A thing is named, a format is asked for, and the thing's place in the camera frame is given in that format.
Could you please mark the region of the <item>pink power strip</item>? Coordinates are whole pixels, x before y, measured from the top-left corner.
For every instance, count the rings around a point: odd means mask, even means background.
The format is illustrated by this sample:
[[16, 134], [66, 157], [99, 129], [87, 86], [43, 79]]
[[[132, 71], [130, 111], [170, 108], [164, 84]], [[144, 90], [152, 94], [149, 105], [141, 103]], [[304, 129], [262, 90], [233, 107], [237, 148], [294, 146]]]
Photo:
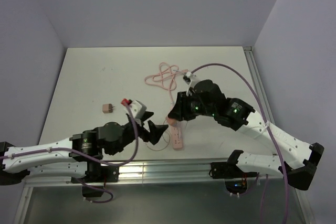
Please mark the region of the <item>pink power strip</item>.
[[183, 137], [182, 137], [182, 126], [180, 122], [177, 122], [173, 126], [170, 126], [170, 134], [172, 138], [172, 147], [174, 150], [183, 149]]

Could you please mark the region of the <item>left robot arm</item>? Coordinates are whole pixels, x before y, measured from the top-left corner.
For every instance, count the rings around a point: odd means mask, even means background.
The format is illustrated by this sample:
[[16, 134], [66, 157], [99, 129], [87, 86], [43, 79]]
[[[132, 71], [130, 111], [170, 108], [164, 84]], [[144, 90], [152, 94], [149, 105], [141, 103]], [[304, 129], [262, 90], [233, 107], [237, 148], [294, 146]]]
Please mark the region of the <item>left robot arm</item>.
[[56, 176], [82, 179], [86, 183], [102, 180], [102, 167], [120, 167], [126, 162], [112, 164], [103, 155], [121, 153], [139, 140], [157, 144], [168, 125], [150, 121], [152, 112], [140, 119], [129, 119], [125, 125], [108, 122], [92, 130], [50, 144], [16, 147], [1, 142], [1, 185], [16, 185], [25, 177]]

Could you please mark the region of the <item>front aluminium rail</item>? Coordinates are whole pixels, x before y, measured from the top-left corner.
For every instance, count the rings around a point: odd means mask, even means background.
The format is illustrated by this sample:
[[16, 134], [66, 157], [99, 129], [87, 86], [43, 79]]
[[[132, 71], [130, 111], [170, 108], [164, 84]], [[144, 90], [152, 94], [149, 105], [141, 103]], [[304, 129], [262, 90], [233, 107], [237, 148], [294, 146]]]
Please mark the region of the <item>front aluminium rail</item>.
[[[212, 178], [209, 171], [212, 162], [226, 162], [227, 159], [182, 159], [165, 161], [130, 162], [119, 167], [119, 178], [116, 183], [126, 184], [166, 184], [187, 182], [208, 182]], [[70, 175], [53, 176], [52, 168], [37, 168], [33, 177], [24, 181], [26, 187], [74, 186]]]

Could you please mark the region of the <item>orange pink charger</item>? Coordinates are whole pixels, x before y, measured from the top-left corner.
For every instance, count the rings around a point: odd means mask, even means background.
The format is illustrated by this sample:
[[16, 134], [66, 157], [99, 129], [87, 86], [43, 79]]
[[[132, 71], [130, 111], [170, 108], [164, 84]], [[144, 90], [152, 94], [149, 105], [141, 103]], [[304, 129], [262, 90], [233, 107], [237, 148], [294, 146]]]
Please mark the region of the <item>orange pink charger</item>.
[[167, 118], [166, 121], [172, 127], [177, 127], [178, 126], [178, 121], [176, 119]]

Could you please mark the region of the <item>right side aluminium rail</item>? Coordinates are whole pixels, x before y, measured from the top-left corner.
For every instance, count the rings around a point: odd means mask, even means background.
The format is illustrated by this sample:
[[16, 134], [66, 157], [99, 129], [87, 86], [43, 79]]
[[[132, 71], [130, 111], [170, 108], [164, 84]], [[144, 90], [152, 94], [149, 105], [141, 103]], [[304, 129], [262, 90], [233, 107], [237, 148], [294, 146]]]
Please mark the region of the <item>right side aluminium rail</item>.
[[256, 66], [256, 62], [254, 60], [254, 55], [252, 51], [252, 47], [243, 47], [243, 51], [247, 60], [247, 64], [249, 67], [249, 71], [251, 73], [251, 78], [253, 80], [253, 84], [256, 90], [256, 93], [260, 99], [261, 106], [266, 114], [266, 117], [270, 119], [267, 101], [265, 100], [265, 92], [263, 89], [262, 81], [260, 79], [260, 75]]

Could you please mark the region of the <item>aluminium rail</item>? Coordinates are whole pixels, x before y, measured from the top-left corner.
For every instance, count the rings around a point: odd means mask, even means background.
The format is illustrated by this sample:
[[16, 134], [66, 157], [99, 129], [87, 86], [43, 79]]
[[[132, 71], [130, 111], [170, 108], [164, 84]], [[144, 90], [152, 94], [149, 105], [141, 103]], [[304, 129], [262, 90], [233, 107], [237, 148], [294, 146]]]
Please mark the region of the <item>aluminium rail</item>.
[[[165, 161], [130, 162], [119, 167], [119, 178], [116, 183], [126, 184], [166, 184], [187, 182], [208, 182], [212, 178], [209, 171], [212, 162], [226, 162], [227, 159], [182, 159]], [[52, 168], [37, 168], [33, 177], [24, 181], [26, 187], [74, 186], [70, 175], [53, 176]]]
[[256, 90], [256, 93], [260, 99], [261, 106], [266, 114], [266, 117], [270, 119], [267, 101], [265, 100], [265, 92], [263, 89], [262, 81], [260, 79], [260, 75], [256, 66], [256, 62], [254, 60], [254, 55], [252, 51], [252, 47], [243, 47], [243, 51], [247, 60], [247, 64], [249, 67], [249, 71], [251, 73], [251, 78], [253, 80], [253, 84]]

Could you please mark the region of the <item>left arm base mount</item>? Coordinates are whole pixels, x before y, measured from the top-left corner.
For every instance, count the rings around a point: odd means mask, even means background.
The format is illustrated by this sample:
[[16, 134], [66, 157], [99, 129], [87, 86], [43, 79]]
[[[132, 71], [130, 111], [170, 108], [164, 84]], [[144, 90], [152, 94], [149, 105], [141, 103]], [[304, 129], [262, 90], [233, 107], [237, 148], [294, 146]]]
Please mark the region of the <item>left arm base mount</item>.
[[116, 183], [119, 178], [119, 168], [104, 166], [99, 163], [79, 163], [75, 168], [80, 178], [71, 177], [72, 184], [81, 185], [85, 200], [104, 203], [113, 199], [113, 194], [106, 189], [107, 183]]

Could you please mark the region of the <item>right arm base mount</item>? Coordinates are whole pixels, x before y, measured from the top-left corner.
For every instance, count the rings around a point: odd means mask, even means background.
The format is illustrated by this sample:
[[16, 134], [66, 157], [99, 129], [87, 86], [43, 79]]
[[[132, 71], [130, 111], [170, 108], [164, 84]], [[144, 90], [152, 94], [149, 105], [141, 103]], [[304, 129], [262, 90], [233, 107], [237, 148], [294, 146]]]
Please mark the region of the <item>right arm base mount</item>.
[[243, 172], [238, 167], [227, 162], [212, 162], [209, 171], [212, 179], [224, 179], [225, 187], [229, 193], [242, 194], [248, 189], [248, 178], [256, 178], [256, 172]]

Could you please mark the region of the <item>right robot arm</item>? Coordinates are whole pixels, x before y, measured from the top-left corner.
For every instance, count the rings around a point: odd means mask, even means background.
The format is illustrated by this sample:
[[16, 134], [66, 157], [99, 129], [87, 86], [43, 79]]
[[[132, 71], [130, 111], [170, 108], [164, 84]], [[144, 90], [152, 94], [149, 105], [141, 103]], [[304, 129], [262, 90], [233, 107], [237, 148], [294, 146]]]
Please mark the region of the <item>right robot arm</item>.
[[169, 119], [190, 121], [197, 116], [208, 116], [219, 125], [241, 133], [271, 151], [270, 155], [261, 155], [234, 150], [223, 165], [211, 165], [213, 178], [265, 174], [283, 177], [295, 189], [309, 189], [324, 152], [321, 144], [303, 142], [264, 120], [245, 101], [225, 97], [211, 80], [185, 77], [184, 81], [188, 88], [178, 92], [175, 106], [168, 114]]

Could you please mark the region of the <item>brown pink plug adapter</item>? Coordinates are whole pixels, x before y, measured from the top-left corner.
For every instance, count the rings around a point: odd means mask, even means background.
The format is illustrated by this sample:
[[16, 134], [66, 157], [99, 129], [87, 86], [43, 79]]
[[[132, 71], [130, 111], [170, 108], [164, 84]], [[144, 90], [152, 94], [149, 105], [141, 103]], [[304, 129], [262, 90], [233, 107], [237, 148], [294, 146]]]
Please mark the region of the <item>brown pink plug adapter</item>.
[[111, 103], [103, 104], [102, 105], [102, 113], [108, 114], [114, 111], [114, 106]]

